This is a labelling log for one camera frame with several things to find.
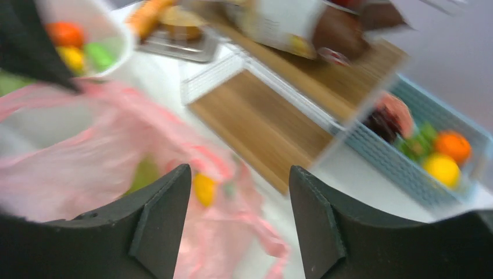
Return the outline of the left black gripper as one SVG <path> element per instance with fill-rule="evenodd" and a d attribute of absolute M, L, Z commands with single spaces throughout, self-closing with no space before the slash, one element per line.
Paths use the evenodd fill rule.
<path fill-rule="evenodd" d="M 45 30 L 35 1 L 1 1 L 1 69 L 81 92 Z"/>

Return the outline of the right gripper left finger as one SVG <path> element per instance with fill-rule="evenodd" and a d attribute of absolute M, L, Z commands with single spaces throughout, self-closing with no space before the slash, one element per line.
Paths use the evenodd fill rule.
<path fill-rule="evenodd" d="M 191 190 L 181 164 L 73 220 L 1 216 L 2 278 L 172 278 Z"/>

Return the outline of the pink plastic grocery bag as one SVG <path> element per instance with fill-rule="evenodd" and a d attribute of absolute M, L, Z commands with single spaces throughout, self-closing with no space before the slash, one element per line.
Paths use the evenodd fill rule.
<path fill-rule="evenodd" d="M 72 95 L 32 84 L 1 98 L 1 216 L 73 220 L 160 179 L 181 164 L 191 190 L 172 278 L 231 278 L 254 238 L 282 278 L 287 244 L 262 217 L 247 165 L 172 112 L 114 81 L 78 80 Z M 208 208 L 192 181 L 216 182 Z"/>

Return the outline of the dark red grapes bunch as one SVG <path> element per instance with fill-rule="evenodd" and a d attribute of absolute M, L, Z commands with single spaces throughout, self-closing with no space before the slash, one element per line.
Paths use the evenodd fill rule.
<path fill-rule="evenodd" d="M 397 137 L 402 135 L 398 116 L 387 108 L 374 109 L 363 121 L 363 124 L 390 144 L 393 144 Z"/>

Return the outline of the watermelon slice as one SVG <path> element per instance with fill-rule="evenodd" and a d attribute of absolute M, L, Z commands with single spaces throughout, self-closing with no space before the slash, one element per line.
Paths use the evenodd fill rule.
<path fill-rule="evenodd" d="M 376 109 L 384 112 L 397 123 L 401 136 L 410 138 L 414 134 L 415 122 L 407 105 L 398 97 L 385 92 L 376 103 Z"/>

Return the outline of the orange tomato in basin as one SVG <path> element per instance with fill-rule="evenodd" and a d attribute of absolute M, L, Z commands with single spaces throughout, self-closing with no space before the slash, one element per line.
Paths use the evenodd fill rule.
<path fill-rule="evenodd" d="M 74 23 L 48 23 L 45 29 L 56 46 L 82 48 L 85 43 L 84 30 Z"/>

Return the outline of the green leafy vegetable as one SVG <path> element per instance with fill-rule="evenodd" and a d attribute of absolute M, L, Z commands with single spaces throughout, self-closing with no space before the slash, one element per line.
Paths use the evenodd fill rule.
<path fill-rule="evenodd" d="M 23 76 L 18 76 L 12 73 L 8 73 L 4 70 L 1 71 L 1 96 L 5 96 L 12 91 L 18 90 L 19 88 L 23 88 L 27 85 L 30 85 L 34 82 L 34 80 L 30 78 L 26 78 Z"/>

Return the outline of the yellow bell pepper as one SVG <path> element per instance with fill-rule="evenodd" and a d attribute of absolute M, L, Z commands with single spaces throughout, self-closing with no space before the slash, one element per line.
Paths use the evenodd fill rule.
<path fill-rule="evenodd" d="M 65 65 L 77 76 L 85 74 L 85 61 L 83 53 L 72 46 L 57 46 L 56 51 Z"/>

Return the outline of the white plastic basin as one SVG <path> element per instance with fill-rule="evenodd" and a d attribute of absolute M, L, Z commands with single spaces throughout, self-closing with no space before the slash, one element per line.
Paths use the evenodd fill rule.
<path fill-rule="evenodd" d="M 44 26 L 54 22 L 71 22 L 84 30 L 85 44 L 98 42 L 115 57 L 114 64 L 105 71 L 97 71 L 84 53 L 87 77 L 130 81 L 133 78 L 133 55 L 136 39 L 126 26 L 116 20 L 105 1 L 37 1 Z"/>

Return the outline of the yellow fruit in bag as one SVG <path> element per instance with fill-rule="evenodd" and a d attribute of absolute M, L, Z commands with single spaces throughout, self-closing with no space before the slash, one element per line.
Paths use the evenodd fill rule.
<path fill-rule="evenodd" d="M 214 201 L 216 182 L 208 176 L 198 173 L 192 181 L 194 192 L 200 204 L 206 208 L 210 207 Z"/>

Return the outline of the green grapes bunch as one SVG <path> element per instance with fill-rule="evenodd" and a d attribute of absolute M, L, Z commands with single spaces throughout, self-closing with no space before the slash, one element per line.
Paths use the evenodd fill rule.
<path fill-rule="evenodd" d="M 437 130 L 429 122 L 423 122 L 415 133 L 407 139 L 402 138 L 397 144 L 397 149 L 408 159 L 421 163 L 434 150 L 434 140 L 438 135 Z"/>

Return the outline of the yellow lemon in basket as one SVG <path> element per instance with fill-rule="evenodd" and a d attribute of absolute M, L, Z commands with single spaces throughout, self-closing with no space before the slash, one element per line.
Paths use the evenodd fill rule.
<path fill-rule="evenodd" d="M 450 156 L 433 153 L 422 161 L 421 167 L 432 178 L 442 183 L 448 189 L 457 189 L 461 170 Z"/>

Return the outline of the orange fruit in basket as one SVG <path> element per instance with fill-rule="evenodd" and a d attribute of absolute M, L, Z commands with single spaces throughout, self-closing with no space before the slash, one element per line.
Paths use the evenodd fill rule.
<path fill-rule="evenodd" d="M 470 142 L 460 133 L 453 130 L 440 131 L 434 140 L 434 150 L 451 157 L 462 167 L 472 156 Z"/>

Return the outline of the blue plastic basket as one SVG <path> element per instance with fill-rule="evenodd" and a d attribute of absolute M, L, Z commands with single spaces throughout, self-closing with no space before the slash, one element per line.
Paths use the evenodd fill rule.
<path fill-rule="evenodd" d="M 412 136 L 405 139 L 399 135 L 387 142 L 368 126 L 357 123 L 345 144 L 426 208 L 470 202 L 478 189 L 478 169 L 492 154 L 492 135 L 404 77 L 399 77 L 390 92 L 409 108 L 415 125 Z M 472 148 L 471 156 L 459 164 L 460 179 L 451 188 L 421 167 L 435 152 L 438 133 L 446 131 L 464 136 Z"/>

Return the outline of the slice of brown bread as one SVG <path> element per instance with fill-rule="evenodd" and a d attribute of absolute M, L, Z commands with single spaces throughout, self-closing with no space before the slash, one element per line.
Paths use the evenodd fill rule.
<path fill-rule="evenodd" d="M 159 16 L 159 22 L 173 40 L 193 41 L 202 37 L 205 19 L 195 12 L 175 5 L 165 9 Z"/>

